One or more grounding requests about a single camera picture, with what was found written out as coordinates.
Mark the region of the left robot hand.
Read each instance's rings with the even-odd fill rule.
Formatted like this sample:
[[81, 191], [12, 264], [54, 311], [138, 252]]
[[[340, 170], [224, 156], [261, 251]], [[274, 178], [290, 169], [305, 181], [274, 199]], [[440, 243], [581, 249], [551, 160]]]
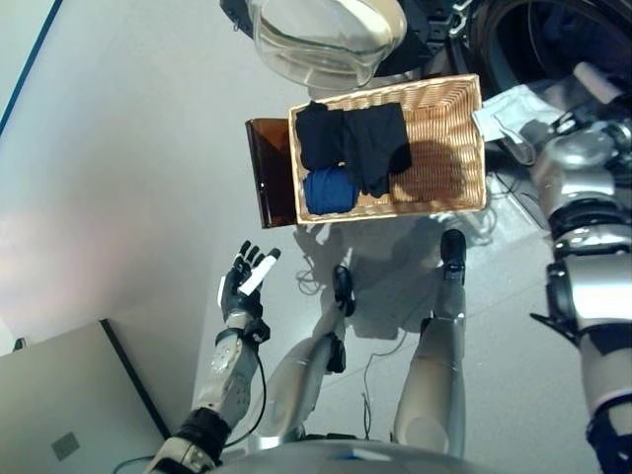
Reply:
[[229, 271], [220, 279], [217, 291], [217, 304], [224, 321], [237, 313], [245, 313], [252, 319], [262, 317], [263, 282], [280, 255], [279, 248], [262, 253], [261, 249], [249, 240], [241, 245]]

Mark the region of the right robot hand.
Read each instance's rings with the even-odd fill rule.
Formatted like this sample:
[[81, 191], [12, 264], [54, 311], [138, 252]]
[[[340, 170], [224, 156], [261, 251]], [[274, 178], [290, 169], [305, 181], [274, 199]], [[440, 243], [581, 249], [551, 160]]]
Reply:
[[601, 120], [631, 121], [631, 85], [589, 62], [578, 63], [573, 74], [592, 96], [589, 110]]

